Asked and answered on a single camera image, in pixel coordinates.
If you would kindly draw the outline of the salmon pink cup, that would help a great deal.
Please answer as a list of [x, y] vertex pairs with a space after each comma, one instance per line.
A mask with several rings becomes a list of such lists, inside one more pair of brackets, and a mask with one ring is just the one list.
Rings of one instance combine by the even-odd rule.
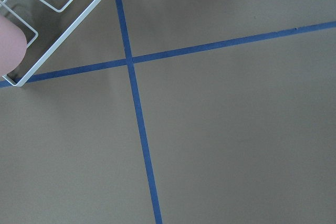
[[23, 31], [1, 16], [1, 76], [20, 65], [26, 50], [27, 40]]

